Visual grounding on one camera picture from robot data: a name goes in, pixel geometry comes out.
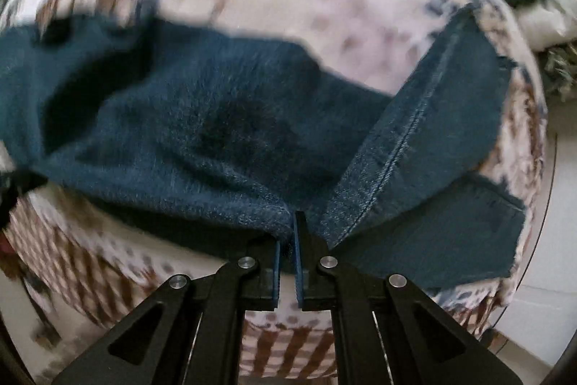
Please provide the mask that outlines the white pillow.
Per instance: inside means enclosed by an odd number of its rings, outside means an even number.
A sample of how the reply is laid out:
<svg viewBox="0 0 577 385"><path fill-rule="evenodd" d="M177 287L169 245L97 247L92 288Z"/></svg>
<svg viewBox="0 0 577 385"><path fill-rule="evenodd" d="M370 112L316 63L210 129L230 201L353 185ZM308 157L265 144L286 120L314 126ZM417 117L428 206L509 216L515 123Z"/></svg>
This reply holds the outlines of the white pillow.
<svg viewBox="0 0 577 385"><path fill-rule="evenodd" d="M533 52L576 40L576 0L538 0L517 8L516 17Z"/></svg>

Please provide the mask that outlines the dark blue denim pants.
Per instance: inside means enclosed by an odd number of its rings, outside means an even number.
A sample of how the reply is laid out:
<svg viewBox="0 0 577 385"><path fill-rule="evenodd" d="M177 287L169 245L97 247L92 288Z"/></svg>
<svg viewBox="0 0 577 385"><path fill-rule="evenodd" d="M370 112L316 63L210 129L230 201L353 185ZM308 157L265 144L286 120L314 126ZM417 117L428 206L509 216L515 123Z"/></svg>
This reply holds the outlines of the dark blue denim pants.
<svg viewBox="0 0 577 385"><path fill-rule="evenodd" d="M394 96L294 43L73 16L3 31L1 139L22 171L197 250L287 239L300 210L360 271L441 289L514 262L523 204L477 172L511 71L470 8Z"/></svg>

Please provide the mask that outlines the floral cream fleece blanket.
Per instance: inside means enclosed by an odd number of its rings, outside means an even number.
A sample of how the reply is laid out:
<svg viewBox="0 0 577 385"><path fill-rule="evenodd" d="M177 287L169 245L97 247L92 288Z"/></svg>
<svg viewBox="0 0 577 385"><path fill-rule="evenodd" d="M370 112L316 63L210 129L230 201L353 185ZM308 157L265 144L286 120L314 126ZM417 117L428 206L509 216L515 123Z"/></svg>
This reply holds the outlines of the floral cream fleece blanket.
<svg viewBox="0 0 577 385"><path fill-rule="evenodd" d="M518 198L525 216L506 276L422 290L480 338L491 313L510 302L517 285L545 160L547 107L539 68L505 0L8 0L1 35L73 16L105 17L122 27L159 18L230 37L294 43L325 72L394 96L462 8L472 9L496 53L512 66L497 142L477 172ZM239 371L287 379L338 373L329 315L297 309L292 224L287 239L266 236L220 257L157 236L80 193L22 171L2 139L1 200L1 235L19 259L22 280L35 286L46 319L33 339L50 357L31 367L35 383L52 383L171 276L210 276L268 240L280 244L281 299L272 312L246 313Z"/></svg>

